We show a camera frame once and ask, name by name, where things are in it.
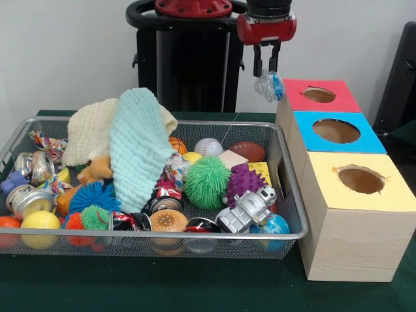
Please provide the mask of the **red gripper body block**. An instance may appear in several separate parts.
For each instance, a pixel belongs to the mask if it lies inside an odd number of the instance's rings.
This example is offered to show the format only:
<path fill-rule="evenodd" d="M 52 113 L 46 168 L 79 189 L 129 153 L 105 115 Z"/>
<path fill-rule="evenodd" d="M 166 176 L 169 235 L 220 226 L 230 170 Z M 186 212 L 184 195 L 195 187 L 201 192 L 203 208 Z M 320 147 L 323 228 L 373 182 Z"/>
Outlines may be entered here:
<path fill-rule="evenodd" d="M 241 14 L 237 18 L 237 34 L 246 46 L 260 45 L 263 42 L 279 40 L 286 42 L 294 37 L 297 19 L 293 11 L 282 18 L 253 18 Z"/>

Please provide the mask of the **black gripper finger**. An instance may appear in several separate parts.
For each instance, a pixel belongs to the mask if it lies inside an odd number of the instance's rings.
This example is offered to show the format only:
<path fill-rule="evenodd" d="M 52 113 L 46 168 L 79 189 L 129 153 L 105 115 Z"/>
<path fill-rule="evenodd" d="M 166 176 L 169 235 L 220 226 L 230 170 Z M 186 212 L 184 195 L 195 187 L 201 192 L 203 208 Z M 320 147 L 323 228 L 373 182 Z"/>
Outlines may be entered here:
<path fill-rule="evenodd" d="M 272 54 L 269 58 L 269 66 L 268 70 L 270 72 L 277 72 L 278 71 L 278 58 L 281 49 L 281 42 L 279 40 L 275 40 L 272 42 Z"/>
<path fill-rule="evenodd" d="M 254 45 L 253 76 L 260 77 L 263 72 L 263 61 L 261 59 L 261 45 Z"/>

